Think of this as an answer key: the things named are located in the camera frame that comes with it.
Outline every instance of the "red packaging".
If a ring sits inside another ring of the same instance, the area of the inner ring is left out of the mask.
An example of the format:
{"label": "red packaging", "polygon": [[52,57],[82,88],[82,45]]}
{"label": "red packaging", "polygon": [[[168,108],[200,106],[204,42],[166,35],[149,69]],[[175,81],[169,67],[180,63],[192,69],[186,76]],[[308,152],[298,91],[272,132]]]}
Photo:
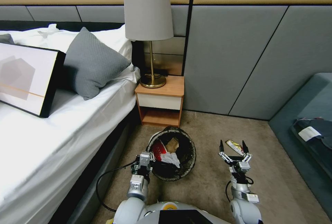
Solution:
{"label": "red packaging", "polygon": [[160,157],[161,154],[165,154],[167,152],[166,147],[164,144],[158,140],[152,145],[152,152],[155,155],[158,161],[161,161],[162,158]]}

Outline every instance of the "abstract artwork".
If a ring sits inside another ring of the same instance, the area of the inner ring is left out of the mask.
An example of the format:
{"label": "abstract artwork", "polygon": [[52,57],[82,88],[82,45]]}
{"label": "abstract artwork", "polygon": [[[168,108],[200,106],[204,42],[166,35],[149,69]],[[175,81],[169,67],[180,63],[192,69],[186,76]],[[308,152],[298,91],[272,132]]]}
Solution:
{"label": "abstract artwork", "polygon": [[48,117],[65,54],[0,43],[0,101]]}

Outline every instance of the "bed frame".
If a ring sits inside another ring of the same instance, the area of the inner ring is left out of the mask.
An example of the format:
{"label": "bed frame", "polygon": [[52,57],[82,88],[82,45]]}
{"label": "bed frame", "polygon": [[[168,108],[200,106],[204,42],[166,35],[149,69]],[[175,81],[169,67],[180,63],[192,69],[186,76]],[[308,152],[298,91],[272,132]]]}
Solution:
{"label": "bed frame", "polygon": [[[41,22],[41,21],[0,21],[0,30],[28,30],[47,27],[56,23],[58,29],[80,31],[86,27],[89,31],[118,29],[123,23],[109,22]],[[143,43],[132,42],[132,63],[145,73]],[[100,203],[95,193],[98,177],[117,167],[126,141],[134,126],[139,123],[137,106],[118,124],[106,138],[96,155],[87,165],[72,189],[59,205],[49,224],[88,224],[95,216]],[[110,173],[99,182],[99,194],[103,198],[112,179]]]}

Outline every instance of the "white bed sheet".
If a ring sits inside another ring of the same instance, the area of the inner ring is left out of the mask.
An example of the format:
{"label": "white bed sheet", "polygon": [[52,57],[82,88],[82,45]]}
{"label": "white bed sheet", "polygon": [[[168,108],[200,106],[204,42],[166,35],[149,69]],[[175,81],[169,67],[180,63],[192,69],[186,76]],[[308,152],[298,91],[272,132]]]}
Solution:
{"label": "white bed sheet", "polygon": [[0,103],[0,224],[48,223],[135,106],[138,79],[138,68],[128,68],[88,101],[57,90],[46,119]]}

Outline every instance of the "wooden nightstand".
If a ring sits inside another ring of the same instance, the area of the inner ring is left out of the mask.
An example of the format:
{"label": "wooden nightstand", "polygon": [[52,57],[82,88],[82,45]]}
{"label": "wooden nightstand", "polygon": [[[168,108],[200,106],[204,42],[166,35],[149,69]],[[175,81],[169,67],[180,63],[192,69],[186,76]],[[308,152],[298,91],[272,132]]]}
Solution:
{"label": "wooden nightstand", "polygon": [[167,76],[160,88],[135,89],[142,125],[172,125],[179,127],[184,97],[184,77]]}

